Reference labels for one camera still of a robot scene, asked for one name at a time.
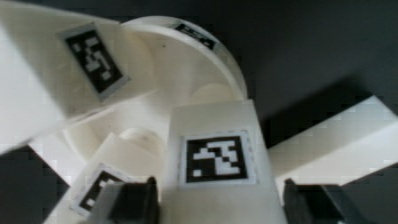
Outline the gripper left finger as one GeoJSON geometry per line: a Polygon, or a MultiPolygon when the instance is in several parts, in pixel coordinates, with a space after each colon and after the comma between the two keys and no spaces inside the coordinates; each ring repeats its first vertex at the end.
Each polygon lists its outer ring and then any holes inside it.
{"type": "Polygon", "coordinates": [[[87,224],[158,224],[156,179],[110,184],[98,196],[87,224]]]}

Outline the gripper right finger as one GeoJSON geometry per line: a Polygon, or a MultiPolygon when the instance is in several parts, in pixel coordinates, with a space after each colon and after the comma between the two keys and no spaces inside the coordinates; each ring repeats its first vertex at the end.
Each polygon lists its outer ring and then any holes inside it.
{"type": "Polygon", "coordinates": [[[362,215],[338,185],[300,185],[284,180],[288,224],[362,224],[362,215]]]}

